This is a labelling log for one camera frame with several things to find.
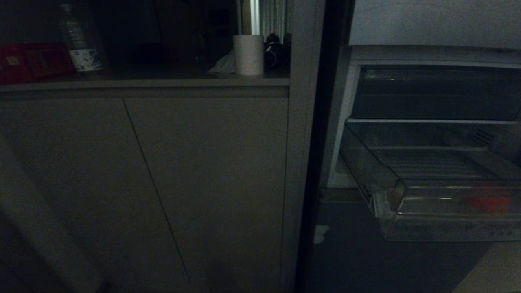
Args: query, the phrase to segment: plastic bottle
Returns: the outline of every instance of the plastic bottle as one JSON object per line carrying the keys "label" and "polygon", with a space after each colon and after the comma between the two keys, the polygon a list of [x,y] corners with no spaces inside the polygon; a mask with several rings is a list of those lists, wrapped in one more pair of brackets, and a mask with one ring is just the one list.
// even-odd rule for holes
{"label": "plastic bottle", "polygon": [[72,13],[72,4],[61,4],[64,12],[60,29],[76,72],[82,78],[95,78],[103,70],[98,51],[89,34],[88,27]]}

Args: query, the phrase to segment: paper towel roll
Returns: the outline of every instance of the paper towel roll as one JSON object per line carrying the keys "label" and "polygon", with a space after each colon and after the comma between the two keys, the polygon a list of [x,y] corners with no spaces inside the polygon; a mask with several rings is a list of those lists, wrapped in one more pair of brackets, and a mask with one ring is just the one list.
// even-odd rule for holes
{"label": "paper towel roll", "polygon": [[264,37],[262,35],[234,35],[235,73],[243,76],[264,74]]}

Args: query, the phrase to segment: bottle label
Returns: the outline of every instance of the bottle label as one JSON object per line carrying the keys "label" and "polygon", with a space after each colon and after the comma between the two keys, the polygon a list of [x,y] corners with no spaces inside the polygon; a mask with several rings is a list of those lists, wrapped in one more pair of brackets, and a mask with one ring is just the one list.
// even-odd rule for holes
{"label": "bottle label", "polygon": [[96,49],[69,51],[76,71],[96,71],[103,69],[100,56]]}

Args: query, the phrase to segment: red box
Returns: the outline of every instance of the red box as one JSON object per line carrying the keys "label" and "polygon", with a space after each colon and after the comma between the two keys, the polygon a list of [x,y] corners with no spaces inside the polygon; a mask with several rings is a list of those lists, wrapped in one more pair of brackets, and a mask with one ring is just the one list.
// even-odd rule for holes
{"label": "red box", "polygon": [[0,47],[0,84],[31,82],[74,72],[64,43]]}

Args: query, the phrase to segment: refrigerator drawer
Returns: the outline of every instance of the refrigerator drawer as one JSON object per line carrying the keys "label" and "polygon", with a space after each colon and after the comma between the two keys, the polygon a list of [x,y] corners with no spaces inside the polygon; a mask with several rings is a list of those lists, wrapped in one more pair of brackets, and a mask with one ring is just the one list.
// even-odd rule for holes
{"label": "refrigerator drawer", "polygon": [[521,169],[464,125],[346,123],[340,156],[388,240],[521,240]]}

